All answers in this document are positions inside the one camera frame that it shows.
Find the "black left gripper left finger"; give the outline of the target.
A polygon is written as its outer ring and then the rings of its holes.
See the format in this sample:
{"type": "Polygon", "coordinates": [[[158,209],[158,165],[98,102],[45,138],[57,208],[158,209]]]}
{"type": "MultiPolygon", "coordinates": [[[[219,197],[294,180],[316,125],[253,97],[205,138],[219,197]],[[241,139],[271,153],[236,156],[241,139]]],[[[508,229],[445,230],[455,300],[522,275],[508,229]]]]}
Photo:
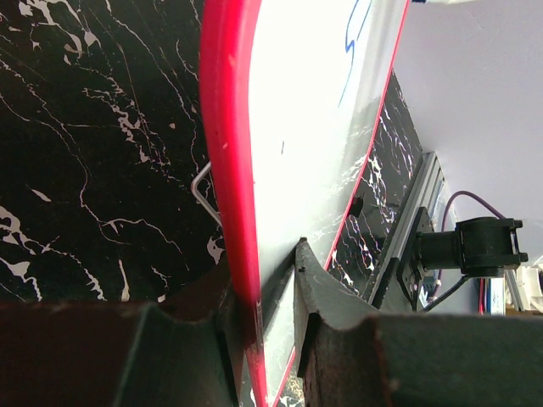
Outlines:
{"type": "Polygon", "coordinates": [[[162,303],[1,304],[4,406],[235,406],[244,351],[227,259],[162,303]]]}

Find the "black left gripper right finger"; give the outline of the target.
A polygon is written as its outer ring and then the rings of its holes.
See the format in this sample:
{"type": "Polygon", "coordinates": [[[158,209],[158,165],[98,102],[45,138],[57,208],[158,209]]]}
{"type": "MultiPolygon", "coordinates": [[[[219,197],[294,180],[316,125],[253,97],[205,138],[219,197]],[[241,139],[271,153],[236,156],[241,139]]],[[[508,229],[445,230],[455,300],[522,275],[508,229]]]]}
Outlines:
{"type": "Polygon", "coordinates": [[[539,406],[538,317],[382,313],[294,252],[297,374],[309,406],[539,406]]]}

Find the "pink framed whiteboard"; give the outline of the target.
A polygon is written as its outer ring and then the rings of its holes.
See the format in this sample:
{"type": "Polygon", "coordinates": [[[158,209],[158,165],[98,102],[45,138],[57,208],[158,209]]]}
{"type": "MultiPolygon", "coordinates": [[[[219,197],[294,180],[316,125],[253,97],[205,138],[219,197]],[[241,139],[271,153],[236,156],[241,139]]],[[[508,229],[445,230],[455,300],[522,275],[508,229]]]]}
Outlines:
{"type": "Polygon", "coordinates": [[[294,248],[328,266],[366,167],[406,1],[208,1],[199,93],[244,330],[242,406],[294,361],[294,248]]]}

